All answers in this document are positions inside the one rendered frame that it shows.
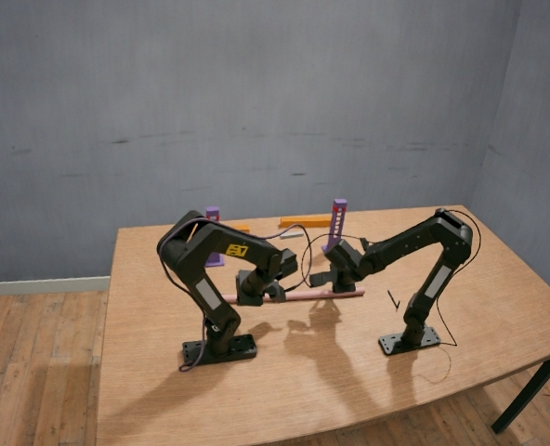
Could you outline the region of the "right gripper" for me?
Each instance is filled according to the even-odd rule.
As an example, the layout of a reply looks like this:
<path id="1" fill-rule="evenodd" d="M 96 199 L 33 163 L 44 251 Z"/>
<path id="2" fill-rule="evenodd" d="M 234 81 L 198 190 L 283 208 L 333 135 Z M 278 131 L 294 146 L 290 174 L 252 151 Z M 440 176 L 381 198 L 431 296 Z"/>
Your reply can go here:
<path id="1" fill-rule="evenodd" d="M 355 283 L 348 283 L 345 281 L 342 275 L 343 269 L 338 270 L 332 263 L 330 263 L 329 266 L 331 271 L 322 271 L 320 273 L 312 274 L 314 287 L 331 282 L 333 293 L 342 294 L 356 291 Z"/>

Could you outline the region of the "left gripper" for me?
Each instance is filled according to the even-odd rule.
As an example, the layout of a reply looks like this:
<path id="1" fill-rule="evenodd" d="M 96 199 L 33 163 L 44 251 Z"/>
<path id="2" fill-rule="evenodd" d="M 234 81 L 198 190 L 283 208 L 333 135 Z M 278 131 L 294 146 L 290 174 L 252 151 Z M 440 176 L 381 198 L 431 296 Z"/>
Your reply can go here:
<path id="1" fill-rule="evenodd" d="M 235 276 L 236 292 L 237 292 L 237 307 L 261 307 L 263 305 L 263 297 L 266 294 L 275 295 L 280 300 L 284 300 L 284 288 L 275 281 L 264 290 L 257 290 L 249 283 L 249 273 L 252 270 L 240 269 L 239 275 Z M 243 280 L 248 275 L 247 279 Z M 251 306 L 250 306 L 251 305 Z"/>

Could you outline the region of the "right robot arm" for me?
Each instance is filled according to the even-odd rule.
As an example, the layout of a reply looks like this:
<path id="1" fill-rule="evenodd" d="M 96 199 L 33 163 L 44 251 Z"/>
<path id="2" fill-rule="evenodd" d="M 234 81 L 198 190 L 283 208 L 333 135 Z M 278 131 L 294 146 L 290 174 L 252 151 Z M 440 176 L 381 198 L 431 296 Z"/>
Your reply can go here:
<path id="1" fill-rule="evenodd" d="M 437 217 L 446 221 L 435 219 Z M 403 320 L 408 323 L 405 332 L 379 337 L 378 341 L 385 354 L 393 355 L 435 346 L 441 342 L 434 327 L 427 327 L 426 319 L 453 273 L 471 256 L 472 241 L 471 227 L 453 213 L 447 212 L 388 241 L 370 245 L 364 255 L 342 238 L 324 256 L 338 270 L 343 269 L 346 282 L 355 283 L 363 281 L 368 275 L 385 270 L 404 256 L 431 244 L 441 243 L 444 253 L 441 252 L 433 269 L 417 293 L 412 295 L 405 310 Z"/>

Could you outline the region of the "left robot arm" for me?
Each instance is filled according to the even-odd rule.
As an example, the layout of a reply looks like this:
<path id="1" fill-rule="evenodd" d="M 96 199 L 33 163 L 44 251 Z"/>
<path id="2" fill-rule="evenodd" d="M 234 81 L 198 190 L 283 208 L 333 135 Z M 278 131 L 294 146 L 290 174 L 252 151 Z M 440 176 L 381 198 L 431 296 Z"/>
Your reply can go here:
<path id="1" fill-rule="evenodd" d="M 189 211 L 160 239 L 156 251 L 165 265 L 185 283 L 210 319 L 204 319 L 208 345 L 205 339 L 199 362 L 255 355 L 257 349 L 251 334 L 234 336 L 242 318 L 218 292 L 204 265 L 211 253 L 245 260 L 257 265 L 249 274 L 249 283 L 257 290 L 264 290 L 275 280 L 280 281 L 298 271 L 297 254 L 209 221 L 197 221 L 189 226 L 196 217 L 206 219 L 198 211 Z M 168 238 L 171 235 L 175 237 Z"/>

